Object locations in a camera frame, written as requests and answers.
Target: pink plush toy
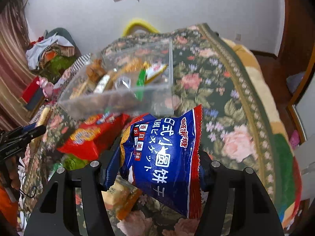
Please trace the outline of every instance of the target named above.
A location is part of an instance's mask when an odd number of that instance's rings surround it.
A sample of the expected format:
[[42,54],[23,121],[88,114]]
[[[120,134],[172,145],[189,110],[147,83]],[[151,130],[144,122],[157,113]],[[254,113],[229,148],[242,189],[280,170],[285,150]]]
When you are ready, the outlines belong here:
[[39,77],[39,81],[37,81],[36,83],[43,89],[45,98],[51,98],[54,85],[49,82],[45,77]]

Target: pile of clothes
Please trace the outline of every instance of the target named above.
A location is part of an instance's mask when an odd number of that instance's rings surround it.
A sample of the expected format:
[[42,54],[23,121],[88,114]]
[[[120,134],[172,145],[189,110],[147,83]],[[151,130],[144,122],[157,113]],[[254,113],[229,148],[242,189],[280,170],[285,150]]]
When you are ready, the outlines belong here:
[[55,29],[26,51],[26,59],[33,73],[56,83],[75,61],[75,52],[70,34],[65,29]]

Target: orange cloth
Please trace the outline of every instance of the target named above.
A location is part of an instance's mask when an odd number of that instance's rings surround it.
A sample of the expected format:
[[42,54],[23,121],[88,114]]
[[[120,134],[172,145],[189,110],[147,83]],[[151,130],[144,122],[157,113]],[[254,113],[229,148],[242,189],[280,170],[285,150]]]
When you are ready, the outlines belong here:
[[0,186],[0,210],[8,222],[16,228],[18,202],[12,203],[5,189]]

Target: curtain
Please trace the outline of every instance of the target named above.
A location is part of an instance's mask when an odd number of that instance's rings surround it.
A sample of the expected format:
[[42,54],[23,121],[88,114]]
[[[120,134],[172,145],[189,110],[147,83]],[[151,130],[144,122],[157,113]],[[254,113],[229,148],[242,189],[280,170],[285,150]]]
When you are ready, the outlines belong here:
[[23,0],[10,0],[0,14],[0,129],[29,121],[21,95],[34,79],[25,52],[29,45]]

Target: orange snack package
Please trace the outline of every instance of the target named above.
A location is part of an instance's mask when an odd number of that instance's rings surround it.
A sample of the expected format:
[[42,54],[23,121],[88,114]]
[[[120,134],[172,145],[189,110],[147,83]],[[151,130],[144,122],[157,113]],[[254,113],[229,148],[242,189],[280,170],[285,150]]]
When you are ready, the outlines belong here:
[[102,151],[112,146],[128,118],[129,115],[118,113],[91,116],[57,150],[80,159],[97,160]]

